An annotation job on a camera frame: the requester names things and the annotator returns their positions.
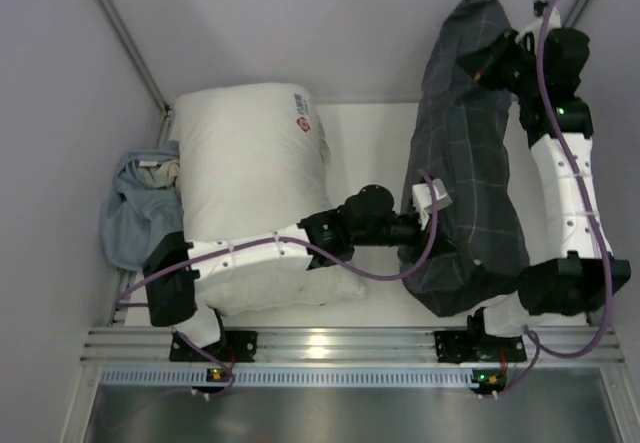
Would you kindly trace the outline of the dark grey checked pillowcase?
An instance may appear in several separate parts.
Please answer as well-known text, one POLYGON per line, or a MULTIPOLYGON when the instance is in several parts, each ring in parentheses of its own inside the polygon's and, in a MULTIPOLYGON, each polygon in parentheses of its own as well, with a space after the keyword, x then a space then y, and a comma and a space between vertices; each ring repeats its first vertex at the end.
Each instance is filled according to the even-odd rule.
POLYGON ((452 202, 438 213, 428 260, 403 284, 441 318, 513 293, 529 264, 508 195, 511 96, 481 88, 457 63, 509 26, 499 0, 461 0, 441 25, 421 83, 401 210, 412 210, 411 187, 422 173, 441 180, 452 202))

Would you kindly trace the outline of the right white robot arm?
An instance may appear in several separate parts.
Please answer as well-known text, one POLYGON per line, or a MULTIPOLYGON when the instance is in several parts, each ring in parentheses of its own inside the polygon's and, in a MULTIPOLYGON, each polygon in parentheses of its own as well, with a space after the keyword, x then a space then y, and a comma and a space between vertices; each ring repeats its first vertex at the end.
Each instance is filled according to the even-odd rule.
POLYGON ((505 30, 487 47, 458 60, 485 89, 516 96, 519 120, 538 168, 547 221, 546 259, 523 269, 517 290, 478 310, 486 334, 512 337, 551 316, 575 316, 607 307, 631 277, 614 257, 603 231, 591 172, 593 122, 576 91, 589 57, 589 38, 572 28, 551 30, 536 56, 533 31, 505 30))

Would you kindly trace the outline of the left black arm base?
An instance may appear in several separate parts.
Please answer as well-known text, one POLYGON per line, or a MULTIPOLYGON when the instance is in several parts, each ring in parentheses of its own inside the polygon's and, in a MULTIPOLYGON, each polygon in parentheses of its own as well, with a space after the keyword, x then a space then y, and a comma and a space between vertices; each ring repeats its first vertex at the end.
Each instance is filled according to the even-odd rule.
MULTIPOLYGON (((202 348, 224 363, 251 363, 257 350, 258 333, 246 330, 225 330, 220 341, 202 348)), ((172 362, 208 362, 182 338, 172 337, 169 360, 172 362)))

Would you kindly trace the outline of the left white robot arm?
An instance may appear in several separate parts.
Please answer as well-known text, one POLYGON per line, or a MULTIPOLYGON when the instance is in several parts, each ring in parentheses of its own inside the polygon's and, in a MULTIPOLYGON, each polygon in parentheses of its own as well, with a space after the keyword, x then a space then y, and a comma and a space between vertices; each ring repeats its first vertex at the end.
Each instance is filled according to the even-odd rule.
POLYGON ((219 309, 197 301, 206 288, 270 270, 309 272, 331 266, 380 280, 352 265, 359 247, 417 246, 417 261, 402 274, 412 275, 431 252, 438 216, 436 190, 419 183, 411 193, 413 208, 405 214, 394 211, 386 188, 369 185, 335 209, 262 236, 203 243, 186 240, 181 231, 167 234, 143 266, 151 325, 171 328, 200 348, 216 345, 224 338, 219 309))

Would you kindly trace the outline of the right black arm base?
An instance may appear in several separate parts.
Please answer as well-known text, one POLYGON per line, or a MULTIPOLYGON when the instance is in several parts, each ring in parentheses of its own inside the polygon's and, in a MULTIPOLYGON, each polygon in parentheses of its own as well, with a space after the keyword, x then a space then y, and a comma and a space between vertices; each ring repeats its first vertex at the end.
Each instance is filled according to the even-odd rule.
POLYGON ((439 363, 523 363, 527 354, 521 337, 478 336, 467 330, 433 333, 439 363))

